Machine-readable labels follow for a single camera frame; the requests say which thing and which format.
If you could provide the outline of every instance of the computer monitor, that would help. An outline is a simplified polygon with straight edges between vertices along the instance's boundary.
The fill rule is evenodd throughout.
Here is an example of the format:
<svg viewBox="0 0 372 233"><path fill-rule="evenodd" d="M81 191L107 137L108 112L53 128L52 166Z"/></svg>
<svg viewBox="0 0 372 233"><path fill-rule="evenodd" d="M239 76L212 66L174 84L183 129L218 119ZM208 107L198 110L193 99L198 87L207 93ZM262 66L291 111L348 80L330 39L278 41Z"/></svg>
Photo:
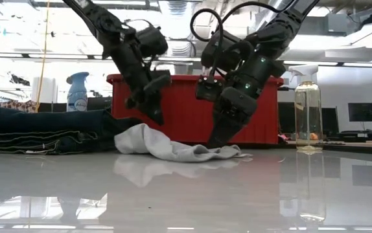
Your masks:
<svg viewBox="0 0 372 233"><path fill-rule="evenodd" d="M41 103L39 105L39 113L64 113L67 111L67 104L50 104L50 103Z"/></svg>
<svg viewBox="0 0 372 233"><path fill-rule="evenodd" d="M87 110L103 110L111 107L112 97L88 98Z"/></svg>
<svg viewBox="0 0 372 233"><path fill-rule="evenodd" d="M282 133L296 132L296 110L294 103L278 103L279 123Z"/></svg>
<svg viewBox="0 0 372 233"><path fill-rule="evenodd" d="M279 123L282 133L296 132L296 112L294 103L278 103ZM339 133L337 109L334 107L321 108L323 134L331 137Z"/></svg>
<svg viewBox="0 0 372 233"><path fill-rule="evenodd" d="M372 103L349 103L350 122L372 122Z"/></svg>
<svg viewBox="0 0 372 233"><path fill-rule="evenodd" d="M323 134L328 137L336 136L339 133L337 109L324 107L321 109L321 114L323 117Z"/></svg>

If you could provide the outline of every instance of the blue bottle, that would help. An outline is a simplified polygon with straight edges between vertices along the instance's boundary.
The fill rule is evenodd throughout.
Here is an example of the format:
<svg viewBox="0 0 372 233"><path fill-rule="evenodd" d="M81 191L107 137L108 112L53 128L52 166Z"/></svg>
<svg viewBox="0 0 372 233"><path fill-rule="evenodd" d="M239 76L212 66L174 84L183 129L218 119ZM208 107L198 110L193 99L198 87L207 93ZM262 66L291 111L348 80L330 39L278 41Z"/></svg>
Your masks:
<svg viewBox="0 0 372 233"><path fill-rule="evenodd" d="M88 72L78 72L68 77L67 83L71 84L71 88L68 92L67 112L87 111L88 97L85 81L88 76Z"/></svg>

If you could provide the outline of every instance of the jeans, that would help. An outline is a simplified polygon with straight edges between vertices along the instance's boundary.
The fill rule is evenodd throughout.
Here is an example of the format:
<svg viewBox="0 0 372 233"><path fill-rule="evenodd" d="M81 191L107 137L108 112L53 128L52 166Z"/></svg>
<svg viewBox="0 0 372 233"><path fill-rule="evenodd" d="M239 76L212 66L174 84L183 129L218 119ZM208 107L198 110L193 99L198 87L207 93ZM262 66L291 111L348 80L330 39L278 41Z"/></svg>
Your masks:
<svg viewBox="0 0 372 233"><path fill-rule="evenodd" d="M0 153L65 155L116 150L113 138L140 124L107 111L24 113L0 107Z"/></svg>

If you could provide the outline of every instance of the trigger spray nozzle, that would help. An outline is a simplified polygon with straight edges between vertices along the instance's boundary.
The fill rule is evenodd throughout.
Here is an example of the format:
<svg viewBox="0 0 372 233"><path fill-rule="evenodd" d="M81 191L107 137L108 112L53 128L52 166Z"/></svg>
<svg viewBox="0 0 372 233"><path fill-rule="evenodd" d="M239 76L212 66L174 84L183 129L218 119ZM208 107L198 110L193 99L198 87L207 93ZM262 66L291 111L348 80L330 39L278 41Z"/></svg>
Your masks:
<svg viewBox="0 0 372 233"><path fill-rule="evenodd" d="M301 82L313 82L313 75L318 72L318 65L291 66L288 71L292 73L290 82L292 82L295 76L299 78L299 84Z"/></svg>

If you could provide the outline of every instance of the ceiling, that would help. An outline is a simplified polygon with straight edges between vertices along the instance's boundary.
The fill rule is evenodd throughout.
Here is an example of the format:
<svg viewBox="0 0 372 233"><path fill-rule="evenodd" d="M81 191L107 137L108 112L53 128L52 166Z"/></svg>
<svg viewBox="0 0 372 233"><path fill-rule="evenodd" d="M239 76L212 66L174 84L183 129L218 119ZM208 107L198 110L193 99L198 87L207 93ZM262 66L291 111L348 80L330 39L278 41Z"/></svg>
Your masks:
<svg viewBox="0 0 372 233"><path fill-rule="evenodd" d="M0 0L0 52L13 52L18 54L42 53L45 46L45 30L47 12L49 11L47 27L47 53L48 54L94 54L102 53L102 46L91 35L83 21L61 0ZM106 7L120 20L145 19L155 27L160 26L162 33L167 37L169 50L165 56L199 56L205 43L196 41L189 29L192 15L200 8L212 8L224 16L231 8L247 0L192 0L192 1L110 1L94 0L96 4ZM289 0L260 0L282 8ZM312 15L325 16L329 12L339 14L349 13L354 17L361 12L372 13L372 0L321 0L312 11ZM231 16L224 24L225 30L239 37L257 30L262 20L271 18L268 10L249 6ZM195 28L199 35L209 37L216 27L216 20L209 14L202 14L196 19ZM131 26L137 30L146 27L146 23L136 21ZM372 49L367 49L369 42L355 47L338 47L334 49L330 41L334 37L320 37L312 39L304 35L298 36L290 49L282 56L285 60L317 60L317 61L372 61ZM96 76L104 76L117 72L112 61L63 63L47 60L45 76L66 78L71 72L89 69ZM20 76L30 79L40 76L40 59L23 58L4 61L0 66L0 76L12 71ZM199 69L199 64L192 66ZM110 88L103 81L102 85Z"/></svg>

